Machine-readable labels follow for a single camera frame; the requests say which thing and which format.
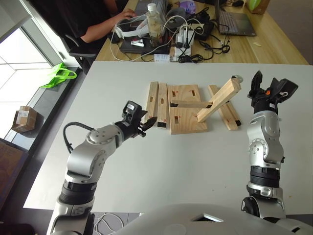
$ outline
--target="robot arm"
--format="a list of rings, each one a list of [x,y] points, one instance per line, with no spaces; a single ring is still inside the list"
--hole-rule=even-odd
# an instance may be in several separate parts
[[[90,131],[85,141],[71,152],[48,235],[92,234],[94,215],[90,211],[104,164],[128,138],[137,135],[145,137],[144,132],[157,120],[153,117],[142,124],[141,118],[146,113],[140,105],[128,101],[123,109],[122,121]]]
[[[279,187],[284,150],[279,142],[277,104],[289,99],[298,86],[287,79],[278,81],[274,78],[270,87],[263,90],[261,83],[262,74],[258,71],[248,95],[252,99],[254,115],[247,130],[251,164],[250,181],[246,186],[249,197],[243,200],[242,210],[292,232],[300,228],[305,230],[308,227],[306,224],[286,219],[283,190]]]

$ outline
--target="wooden board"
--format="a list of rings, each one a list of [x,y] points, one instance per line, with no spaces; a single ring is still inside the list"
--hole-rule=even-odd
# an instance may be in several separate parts
[[[157,98],[157,126],[166,128],[167,122],[167,85],[166,83],[158,83],[158,98]]]
[[[210,99],[213,105],[209,109],[201,109],[197,116],[198,122],[203,122],[223,104],[229,101],[241,89],[237,79],[229,79],[224,86]]]
[[[201,101],[197,85],[168,86],[168,102],[175,100]],[[206,122],[198,122],[201,109],[169,107],[171,134],[207,132]]]
[[[208,86],[208,89],[209,89],[209,92],[210,92],[212,97],[219,91],[219,88],[215,85]],[[225,123],[226,127],[228,128],[228,130],[237,130],[238,129],[235,118],[232,115],[231,111],[229,110],[227,104],[223,104],[219,108],[219,113],[221,115],[223,122]]]
[[[235,110],[234,106],[229,102],[226,103],[228,109],[230,110],[231,114],[233,115],[235,122],[237,124],[237,126],[241,126],[241,121],[239,119],[239,115],[237,113],[237,111]]]
[[[146,111],[148,111],[148,113],[145,115],[145,122],[149,118],[156,117],[155,109],[157,105],[157,92],[158,82],[151,82],[146,106]]]
[[[183,100],[174,100],[170,103],[170,107],[178,108],[198,108],[198,109],[208,109],[211,108],[213,102],[210,101],[183,101]]]

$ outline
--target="hand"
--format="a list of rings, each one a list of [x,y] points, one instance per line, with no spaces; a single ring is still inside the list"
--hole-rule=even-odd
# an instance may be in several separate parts
[[[118,15],[114,16],[115,24],[120,22],[123,19],[130,19],[131,17],[136,16],[136,13],[131,9],[125,9],[123,12],[119,13]]]

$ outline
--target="computer mouse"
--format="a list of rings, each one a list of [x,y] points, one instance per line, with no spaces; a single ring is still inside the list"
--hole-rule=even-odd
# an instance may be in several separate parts
[[[235,1],[233,2],[233,6],[242,6],[245,2],[243,0],[238,0],[238,1]]]

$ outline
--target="white wall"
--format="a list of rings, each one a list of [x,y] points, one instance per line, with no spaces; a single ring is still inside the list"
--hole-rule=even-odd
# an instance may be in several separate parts
[[[29,2],[27,0],[20,1],[28,13],[33,17],[35,24],[44,37],[49,41],[55,52],[60,56],[64,64],[67,66],[79,66],[75,58],[68,54],[61,39],[52,31],[38,12],[29,4]]]
[[[0,0],[0,42],[29,18],[19,0]]]

